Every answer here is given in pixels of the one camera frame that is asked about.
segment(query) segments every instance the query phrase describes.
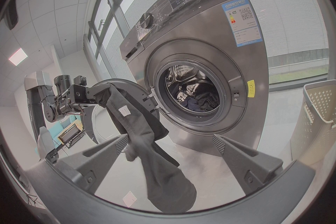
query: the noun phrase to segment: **air vent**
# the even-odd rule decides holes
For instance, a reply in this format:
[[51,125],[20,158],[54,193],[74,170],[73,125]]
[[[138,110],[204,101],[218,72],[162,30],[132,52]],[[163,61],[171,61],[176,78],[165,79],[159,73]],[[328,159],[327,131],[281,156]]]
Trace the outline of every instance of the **air vent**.
[[5,23],[10,30],[13,29],[18,23],[19,17],[18,11],[16,10],[16,0],[9,1],[5,9],[3,18],[5,19]]

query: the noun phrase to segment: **white label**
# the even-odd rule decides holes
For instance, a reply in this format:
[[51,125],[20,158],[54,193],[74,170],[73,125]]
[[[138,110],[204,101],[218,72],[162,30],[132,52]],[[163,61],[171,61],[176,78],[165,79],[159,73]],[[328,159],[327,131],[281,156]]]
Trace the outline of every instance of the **white label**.
[[130,115],[131,112],[129,111],[127,105],[123,106],[122,108],[119,109],[120,113],[123,115],[123,116],[127,116],[127,115]]
[[232,0],[222,4],[237,46],[245,46],[263,39],[249,0]]
[[129,192],[125,195],[123,198],[124,203],[126,204],[127,207],[131,207],[132,204],[136,201],[136,197],[133,195],[132,192]]

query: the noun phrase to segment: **sofa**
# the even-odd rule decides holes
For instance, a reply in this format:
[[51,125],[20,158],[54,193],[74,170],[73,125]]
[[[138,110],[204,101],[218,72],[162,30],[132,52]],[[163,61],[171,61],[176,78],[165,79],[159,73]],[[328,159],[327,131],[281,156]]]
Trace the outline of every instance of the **sofa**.
[[60,139],[58,139],[58,136],[63,132],[63,130],[66,129],[68,126],[77,123],[78,121],[81,121],[81,117],[79,115],[70,115],[66,120],[57,121],[51,128],[48,129],[54,142],[55,148],[62,144]]

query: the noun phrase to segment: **control knob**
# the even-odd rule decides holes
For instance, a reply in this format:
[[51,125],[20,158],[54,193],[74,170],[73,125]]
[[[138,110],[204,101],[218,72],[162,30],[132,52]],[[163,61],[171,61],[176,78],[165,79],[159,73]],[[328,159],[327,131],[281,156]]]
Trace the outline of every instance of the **control knob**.
[[143,29],[148,29],[153,24],[153,15],[149,12],[145,12],[142,14],[140,18],[140,26]]

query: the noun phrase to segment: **yellow warning sticker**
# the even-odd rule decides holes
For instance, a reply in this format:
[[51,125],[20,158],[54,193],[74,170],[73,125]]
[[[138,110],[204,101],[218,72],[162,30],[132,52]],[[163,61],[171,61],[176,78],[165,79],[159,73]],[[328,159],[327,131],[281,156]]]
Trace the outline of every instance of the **yellow warning sticker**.
[[254,80],[250,80],[247,82],[247,85],[249,86],[249,94],[248,97],[253,98],[255,94],[255,84]]

